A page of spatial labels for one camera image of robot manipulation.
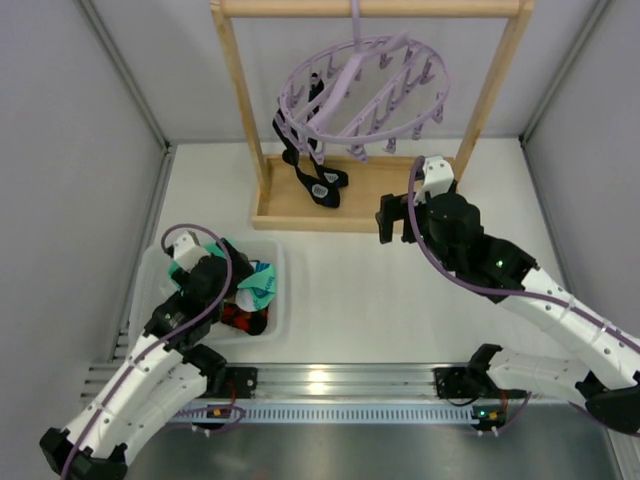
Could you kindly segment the green sock back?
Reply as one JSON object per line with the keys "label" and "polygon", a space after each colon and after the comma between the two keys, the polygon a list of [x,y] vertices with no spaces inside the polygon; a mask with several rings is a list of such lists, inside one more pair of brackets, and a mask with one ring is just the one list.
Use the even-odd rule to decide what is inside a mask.
{"label": "green sock back", "polygon": [[245,253],[254,273],[238,283],[231,302],[245,312],[268,309],[280,300],[284,288],[284,254],[281,245],[269,238],[231,240],[231,244]]}

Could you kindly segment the black sock with grey patch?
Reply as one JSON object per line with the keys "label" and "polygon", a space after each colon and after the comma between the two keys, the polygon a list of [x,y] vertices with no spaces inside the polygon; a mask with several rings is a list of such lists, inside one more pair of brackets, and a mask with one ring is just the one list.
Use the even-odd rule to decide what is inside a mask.
{"label": "black sock with grey patch", "polygon": [[310,198],[315,204],[329,208],[338,209],[341,203],[340,192],[336,187],[333,187],[325,180],[321,179],[317,174],[315,176],[306,174],[299,166],[300,152],[294,145],[294,143],[282,132],[280,125],[284,124],[284,115],[282,109],[279,108],[276,111],[274,119],[272,120],[272,127],[276,132],[279,139],[285,146],[285,150],[282,152],[282,160],[292,166],[295,170],[296,177],[304,189],[309,194]]}

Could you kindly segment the purple round clip hanger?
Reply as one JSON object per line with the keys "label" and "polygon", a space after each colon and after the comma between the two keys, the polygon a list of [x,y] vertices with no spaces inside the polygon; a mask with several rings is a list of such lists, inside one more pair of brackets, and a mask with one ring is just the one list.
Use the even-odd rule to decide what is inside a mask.
{"label": "purple round clip hanger", "polygon": [[304,60],[278,96],[275,130],[317,163],[329,146],[367,162],[369,144],[392,154],[398,140],[419,140],[443,121],[451,88],[436,50],[408,32],[365,36],[359,2],[351,10],[351,39]]}

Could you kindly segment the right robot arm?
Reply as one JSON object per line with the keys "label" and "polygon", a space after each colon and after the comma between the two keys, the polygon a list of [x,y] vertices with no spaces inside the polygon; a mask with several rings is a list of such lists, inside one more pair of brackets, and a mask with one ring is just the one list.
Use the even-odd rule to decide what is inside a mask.
{"label": "right robot arm", "polygon": [[572,355],[561,360],[483,344],[464,376],[476,396],[538,393],[580,407],[619,433],[638,434],[638,344],[560,287],[531,255],[486,234],[476,206],[455,192],[420,204],[387,194],[375,219],[381,243],[402,222],[402,241],[420,244],[449,280],[529,321]]}

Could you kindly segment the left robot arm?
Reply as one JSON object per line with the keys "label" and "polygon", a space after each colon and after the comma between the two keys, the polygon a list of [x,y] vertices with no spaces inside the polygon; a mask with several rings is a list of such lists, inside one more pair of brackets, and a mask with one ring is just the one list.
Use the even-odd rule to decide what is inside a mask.
{"label": "left robot arm", "polygon": [[182,407],[225,382],[226,359],[202,344],[224,301],[254,271],[230,243],[222,255],[176,255],[176,290],[156,306],[126,360],[95,398],[39,446],[62,479],[122,479],[141,448]]}

